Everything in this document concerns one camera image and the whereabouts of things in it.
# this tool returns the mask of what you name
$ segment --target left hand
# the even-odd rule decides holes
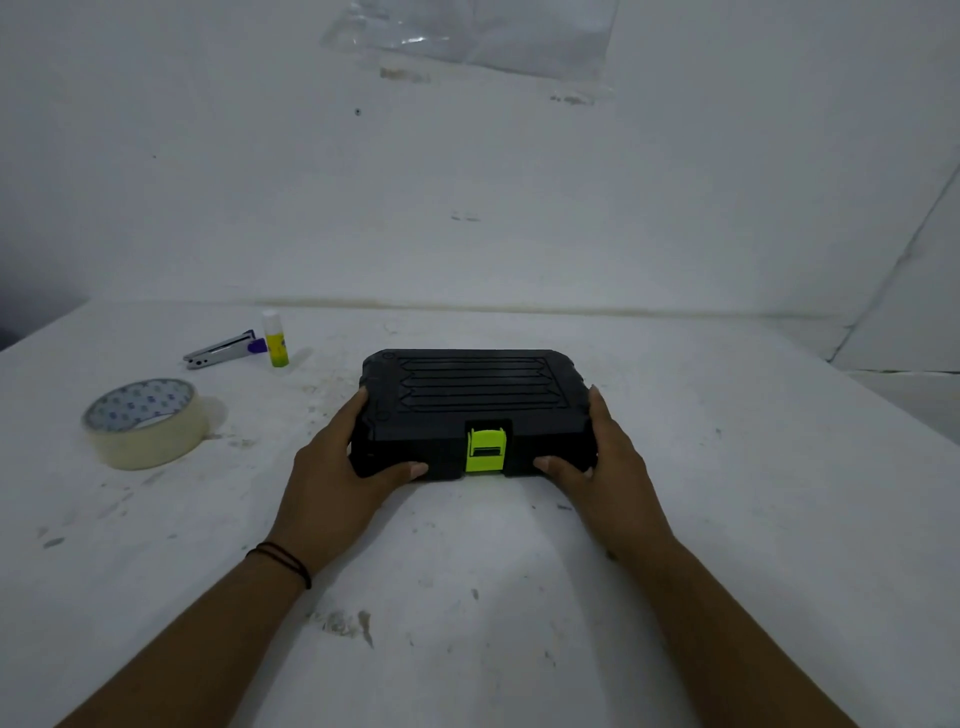
[[[367,403],[361,387],[294,458],[267,541],[283,546],[317,573],[367,529],[373,514],[401,485],[426,473],[426,463],[400,463],[368,478],[347,458],[357,415]]]

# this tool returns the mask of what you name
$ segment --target masking tape roll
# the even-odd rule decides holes
[[[107,392],[82,418],[107,465],[121,471],[153,468],[200,444],[209,424],[196,388],[181,379],[147,379]]]

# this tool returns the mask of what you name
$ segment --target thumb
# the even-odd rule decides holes
[[[587,477],[562,457],[547,455],[534,460],[534,467],[544,471],[557,484],[568,498],[573,500],[580,489],[587,484]]]
[[[381,496],[386,498],[401,485],[406,485],[427,471],[426,463],[397,463],[367,478],[367,482]]]

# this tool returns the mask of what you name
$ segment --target glue stick cap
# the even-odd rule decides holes
[[[280,314],[275,309],[268,308],[263,312],[263,334],[264,336],[276,336],[279,333],[283,333]]]

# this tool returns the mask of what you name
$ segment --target wrist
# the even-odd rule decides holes
[[[287,550],[306,567],[311,576],[316,576],[327,564],[333,561],[332,556],[327,556],[316,548],[305,547],[298,539],[290,538],[281,531],[271,531],[264,539],[264,543],[276,544]]]
[[[306,591],[306,584],[298,573],[262,551],[248,553],[243,564],[258,582],[266,583],[272,592],[286,595],[291,601]]]

